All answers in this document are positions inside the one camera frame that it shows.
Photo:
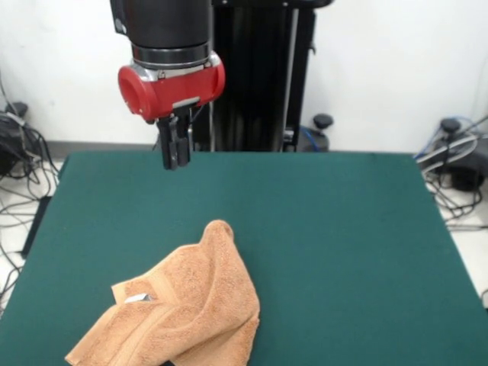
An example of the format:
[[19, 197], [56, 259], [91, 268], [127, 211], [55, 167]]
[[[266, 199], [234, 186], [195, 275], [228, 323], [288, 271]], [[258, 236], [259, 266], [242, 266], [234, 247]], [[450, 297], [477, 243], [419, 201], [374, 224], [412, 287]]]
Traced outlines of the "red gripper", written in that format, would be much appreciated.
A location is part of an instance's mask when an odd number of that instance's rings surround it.
[[[191, 156], [191, 106], [202, 106], [221, 96], [226, 82], [221, 58], [211, 52], [206, 63], [186, 69], [152, 70], [132, 63], [120, 68], [117, 77], [132, 114], [148, 122], [162, 118], [157, 127], [164, 168], [185, 167]], [[176, 110], [176, 116], [170, 116]]]

